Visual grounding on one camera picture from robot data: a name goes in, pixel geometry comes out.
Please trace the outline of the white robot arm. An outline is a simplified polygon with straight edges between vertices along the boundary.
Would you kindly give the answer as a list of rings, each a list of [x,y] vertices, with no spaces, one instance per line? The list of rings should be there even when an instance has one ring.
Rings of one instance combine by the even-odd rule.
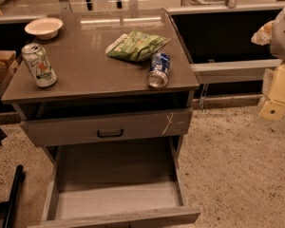
[[[276,69],[267,68],[263,75],[262,97],[257,116],[268,122],[285,114],[285,7],[275,20],[264,24],[251,38],[257,45],[270,46],[271,54],[281,60]]]

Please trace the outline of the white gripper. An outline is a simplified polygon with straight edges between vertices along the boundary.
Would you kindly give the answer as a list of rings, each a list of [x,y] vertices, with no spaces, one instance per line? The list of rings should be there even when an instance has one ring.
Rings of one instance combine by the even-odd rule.
[[[273,21],[264,24],[251,38],[251,42],[265,46],[272,41]],[[266,69],[263,78],[263,95],[266,101],[258,116],[266,121],[278,121],[285,114],[285,64],[275,70]]]

